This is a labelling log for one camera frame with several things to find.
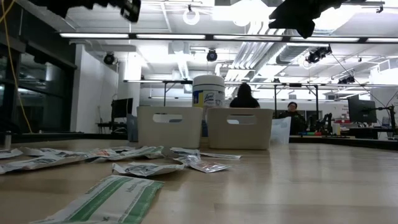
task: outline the container lid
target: container lid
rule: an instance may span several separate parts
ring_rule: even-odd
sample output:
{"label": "container lid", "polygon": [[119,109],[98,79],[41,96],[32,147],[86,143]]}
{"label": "container lid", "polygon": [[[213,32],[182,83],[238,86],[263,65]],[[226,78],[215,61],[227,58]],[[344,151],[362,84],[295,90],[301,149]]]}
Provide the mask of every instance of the container lid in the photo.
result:
{"label": "container lid", "polygon": [[193,78],[193,86],[195,85],[219,85],[225,86],[224,78],[216,75],[199,75]]}

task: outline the yellow cable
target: yellow cable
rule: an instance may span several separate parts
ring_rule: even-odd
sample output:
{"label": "yellow cable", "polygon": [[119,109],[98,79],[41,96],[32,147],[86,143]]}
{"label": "yellow cable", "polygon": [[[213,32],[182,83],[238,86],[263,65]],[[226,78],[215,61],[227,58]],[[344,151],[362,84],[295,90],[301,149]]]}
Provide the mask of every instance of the yellow cable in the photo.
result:
{"label": "yellow cable", "polygon": [[14,64],[12,63],[12,54],[11,54],[10,40],[9,40],[9,37],[8,37],[6,12],[4,10],[4,0],[2,0],[1,3],[2,3],[1,4],[2,13],[3,13],[3,17],[4,17],[4,18],[1,18],[1,19],[4,19],[4,27],[5,27],[5,30],[6,30],[6,40],[7,40],[8,54],[9,54],[9,60],[10,60],[10,65],[11,65],[12,76],[14,76],[15,88],[16,88],[18,99],[19,99],[19,103],[21,104],[22,114],[24,114],[24,117],[25,117],[25,120],[26,120],[26,123],[27,123],[27,126],[29,128],[30,133],[33,133],[32,132],[32,128],[30,128],[30,124],[29,124],[29,121],[27,119],[27,116],[25,114],[25,109],[24,109],[24,105],[22,104],[21,96],[19,95],[19,92],[18,92],[18,82],[17,82],[17,77],[16,77],[16,74],[15,74],[15,70],[14,70]]}
{"label": "yellow cable", "polygon": [[2,22],[2,20],[4,18],[6,18],[6,15],[8,14],[8,12],[11,10],[12,5],[14,5],[15,0],[12,0],[11,4],[8,6],[7,10],[4,12],[4,6],[3,6],[3,10],[2,10],[2,16],[0,17],[0,23]]}

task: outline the lysol wipes container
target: lysol wipes container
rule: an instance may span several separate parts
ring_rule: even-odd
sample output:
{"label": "lysol wipes container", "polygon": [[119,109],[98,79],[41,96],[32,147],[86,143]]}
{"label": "lysol wipes container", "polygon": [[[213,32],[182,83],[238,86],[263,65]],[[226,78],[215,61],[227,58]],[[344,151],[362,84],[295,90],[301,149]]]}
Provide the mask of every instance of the lysol wipes container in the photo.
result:
{"label": "lysol wipes container", "polygon": [[225,104],[224,78],[216,75],[199,75],[193,79],[192,106],[203,108],[203,119],[208,108],[222,108]]}

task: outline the black jacket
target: black jacket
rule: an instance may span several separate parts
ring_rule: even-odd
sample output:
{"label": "black jacket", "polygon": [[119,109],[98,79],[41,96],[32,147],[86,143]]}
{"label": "black jacket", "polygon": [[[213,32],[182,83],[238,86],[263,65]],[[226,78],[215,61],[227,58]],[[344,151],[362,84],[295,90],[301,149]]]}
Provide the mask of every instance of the black jacket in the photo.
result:
{"label": "black jacket", "polygon": [[230,108],[260,108],[259,102],[253,97],[237,97],[230,104]]}
{"label": "black jacket", "polygon": [[305,122],[305,118],[297,111],[296,112],[285,111],[281,113],[278,118],[287,118],[287,117],[292,118],[292,122],[290,124],[290,134],[297,134],[307,129],[307,123]]}

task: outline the man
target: man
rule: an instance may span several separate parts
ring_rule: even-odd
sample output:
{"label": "man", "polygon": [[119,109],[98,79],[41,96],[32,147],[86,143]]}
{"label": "man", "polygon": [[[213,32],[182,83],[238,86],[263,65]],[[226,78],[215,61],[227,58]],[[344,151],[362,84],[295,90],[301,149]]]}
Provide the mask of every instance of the man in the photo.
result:
{"label": "man", "polygon": [[292,118],[292,122],[290,124],[290,134],[297,134],[307,129],[305,118],[301,116],[301,114],[299,114],[296,109],[297,104],[295,102],[290,102],[287,105],[287,111],[279,115],[279,118]]}

